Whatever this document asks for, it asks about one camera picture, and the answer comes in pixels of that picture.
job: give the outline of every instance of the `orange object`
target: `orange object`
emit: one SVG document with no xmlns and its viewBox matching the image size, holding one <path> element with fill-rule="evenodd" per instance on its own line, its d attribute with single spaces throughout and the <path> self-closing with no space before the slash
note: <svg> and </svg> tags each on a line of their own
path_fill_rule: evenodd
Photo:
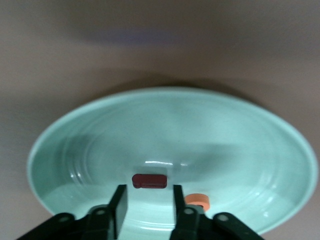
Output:
<svg viewBox="0 0 320 240">
<path fill-rule="evenodd" d="M 209 197 L 201 193 L 194 193 L 186 196 L 184 201 L 187 205 L 198 205 L 206 212 L 210 208 Z"/>
</svg>

